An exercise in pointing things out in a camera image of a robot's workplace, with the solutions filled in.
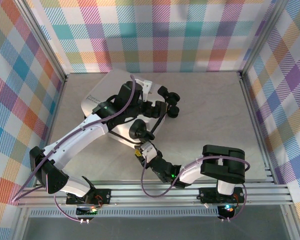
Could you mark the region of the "white hard-shell suitcase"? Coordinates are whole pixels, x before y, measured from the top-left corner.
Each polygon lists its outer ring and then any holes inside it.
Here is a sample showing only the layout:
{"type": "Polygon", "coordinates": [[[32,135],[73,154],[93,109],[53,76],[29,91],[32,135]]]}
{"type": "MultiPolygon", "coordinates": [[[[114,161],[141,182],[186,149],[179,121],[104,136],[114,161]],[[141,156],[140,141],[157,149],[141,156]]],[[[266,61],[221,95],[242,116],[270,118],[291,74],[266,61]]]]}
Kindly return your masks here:
{"type": "MultiPolygon", "coordinates": [[[[136,84],[138,84],[136,83],[136,79],[142,81],[146,80],[142,77],[131,76],[129,72],[123,70],[111,70],[82,100],[81,109],[84,115],[90,115],[98,104],[105,102],[113,95],[117,95],[121,86],[125,83],[131,83],[132,91],[134,91],[136,84]]],[[[133,95],[133,93],[130,95],[122,111],[128,107],[132,101],[133,95]]],[[[146,117],[143,115],[138,115],[136,118],[127,118],[125,123],[117,125],[111,130],[108,129],[107,134],[111,138],[134,148],[147,141],[154,140],[155,135],[164,123],[166,116],[176,118],[179,115],[180,109],[178,108],[177,103],[180,101],[180,96],[175,92],[168,91],[163,85],[153,82],[153,91],[152,94],[148,95],[147,101],[152,102],[153,107],[155,106],[156,101],[165,102],[167,105],[166,114],[160,118],[146,117]]]]}

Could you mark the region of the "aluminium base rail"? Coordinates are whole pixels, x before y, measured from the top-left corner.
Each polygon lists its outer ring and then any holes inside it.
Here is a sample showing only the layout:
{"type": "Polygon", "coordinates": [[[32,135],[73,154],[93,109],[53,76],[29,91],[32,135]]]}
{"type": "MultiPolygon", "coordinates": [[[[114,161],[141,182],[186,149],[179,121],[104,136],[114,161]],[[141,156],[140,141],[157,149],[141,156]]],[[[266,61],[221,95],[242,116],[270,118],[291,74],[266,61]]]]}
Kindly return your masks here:
{"type": "MultiPolygon", "coordinates": [[[[215,180],[197,180],[191,186],[184,189],[172,188],[167,194],[158,198],[145,195],[140,181],[95,181],[96,189],[111,189],[110,204],[104,207],[180,207],[199,206],[199,188],[215,188],[215,180]]],[[[163,184],[159,180],[145,180],[144,189],[150,195],[163,193],[170,185],[163,184]]],[[[290,191],[285,184],[275,184],[273,181],[246,182],[246,205],[292,205],[293,200],[290,191]]],[[[56,194],[57,203],[66,205],[66,194],[56,194]]],[[[36,190],[21,198],[19,208],[25,207],[53,207],[54,195],[48,194],[44,189],[36,190]]]]}

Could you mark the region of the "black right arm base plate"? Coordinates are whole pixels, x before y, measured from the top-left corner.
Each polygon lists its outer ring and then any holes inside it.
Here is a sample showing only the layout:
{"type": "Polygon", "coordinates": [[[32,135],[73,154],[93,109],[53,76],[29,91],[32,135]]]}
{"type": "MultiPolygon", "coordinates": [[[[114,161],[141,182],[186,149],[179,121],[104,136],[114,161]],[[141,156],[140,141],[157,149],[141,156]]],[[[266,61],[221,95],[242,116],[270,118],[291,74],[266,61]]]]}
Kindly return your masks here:
{"type": "Polygon", "coordinates": [[[244,202],[244,193],[241,187],[235,187],[232,195],[225,195],[217,192],[216,188],[199,188],[197,199],[202,204],[237,204],[244,202]]]}

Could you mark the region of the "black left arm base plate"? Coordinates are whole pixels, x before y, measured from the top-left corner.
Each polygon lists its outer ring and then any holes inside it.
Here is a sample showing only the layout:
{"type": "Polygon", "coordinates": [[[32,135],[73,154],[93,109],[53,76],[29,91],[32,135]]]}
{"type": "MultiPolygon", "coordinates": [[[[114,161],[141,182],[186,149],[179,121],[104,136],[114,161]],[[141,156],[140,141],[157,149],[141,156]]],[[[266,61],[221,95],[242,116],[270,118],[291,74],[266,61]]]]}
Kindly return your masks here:
{"type": "Polygon", "coordinates": [[[67,205],[109,205],[111,200],[111,189],[109,188],[94,188],[90,189],[84,196],[79,197],[75,194],[67,193],[67,205]]]}

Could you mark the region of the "aluminium table side rail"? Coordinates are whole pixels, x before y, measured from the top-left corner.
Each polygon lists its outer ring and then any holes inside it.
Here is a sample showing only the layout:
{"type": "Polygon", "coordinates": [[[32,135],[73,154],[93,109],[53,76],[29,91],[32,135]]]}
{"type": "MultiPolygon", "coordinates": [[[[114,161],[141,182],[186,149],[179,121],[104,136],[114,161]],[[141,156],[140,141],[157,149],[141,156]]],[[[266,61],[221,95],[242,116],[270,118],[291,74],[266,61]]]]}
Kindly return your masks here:
{"type": "Polygon", "coordinates": [[[258,122],[258,118],[257,118],[257,114],[255,112],[255,108],[254,108],[254,105],[253,105],[252,98],[251,98],[250,93],[249,93],[247,80],[245,80],[245,78],[241,75],[240,72],[238,73],[238,78],[239,78],[239,83],[240,83],[240,87],[241,87],[241,90],[242,90],[242,94],[244,96],[245,103],[246,103],[246,106],[248,108],[248,112],[249,112],[249,116],[250,116],[250,119],[251,119],[251,122],[252,122],[254,134],[256,136],[258,149],[261,153],[261,159],[263,161],[264,170],[266,172],[267,178],[271,178],[270,182],[274,183],[274,184],[277,184],[278,179],[277,179],[276,173],[273,171],[273,165],[272,165],[272,162],[270,160],[270,155],[269,155],[269,152],[267,150],[265,140],[263,138],[262,130],[261,130],[260,124],[258,122]]]}
{"type": "Polygon", "coordinates": [[[52,112],[51,117],[48,119],[48,128],[45,131],[45,139],[42,143],[39,144],[40,149],[43,149],[45,146],[49,145],[50,142],[51,142],[51,138],[52,138],[52,135],[53,135],[55,123],[56,123],[57,116],[58,116],[58,111],[59,111],[61,102],[63,100],[63,95],[64,95],[64,92],[65,92],[65,88],[67,86],[67,80],[68,79],[66,78],[65,80],[63,80],[61,82],[60,91],[59,91],[57,97],[55,97],[55,101],[54,101],[55,104],[54,104],[53,112],[52,112]]]}

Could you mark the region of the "aluminium frame post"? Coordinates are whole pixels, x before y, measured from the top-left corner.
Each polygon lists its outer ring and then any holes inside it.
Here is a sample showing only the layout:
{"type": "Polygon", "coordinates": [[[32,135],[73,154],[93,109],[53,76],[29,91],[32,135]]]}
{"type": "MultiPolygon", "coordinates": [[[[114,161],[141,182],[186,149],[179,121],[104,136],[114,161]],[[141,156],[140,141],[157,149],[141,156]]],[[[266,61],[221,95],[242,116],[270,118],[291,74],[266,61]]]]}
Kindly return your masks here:
{"type": "Polygon", "coordinates": [[[261,20],[256,31],[257,36],[254,36],[252,41],[253,45],[249,48],[242,70],[239,71],[239,75],[242,80],[248,76],[249,70],[256,61],[258,54],[261,52],[264,44],[268,40],[288,2],[289,0],[274,0],[274,3],[269,5],[271,8],[265,12],[265,20],[261,20]]]}
{"type": "Polygon", "coordinates": [[[44,32],[42,31],[27,1],[26,0],[13,0],[13,1],[16,4],[17,8],[19,9],[21,15],[24,17],[35,39],[38,41],[39,46],[42,47],[44,54],[51,62],[53,69],[56,71],[57,75],[63,80],[63,82],[66,82],[67,74],[62,68],[62,65],[60,64],[57,56],[55,55],[53,48],[50,46],[44,32]]]}

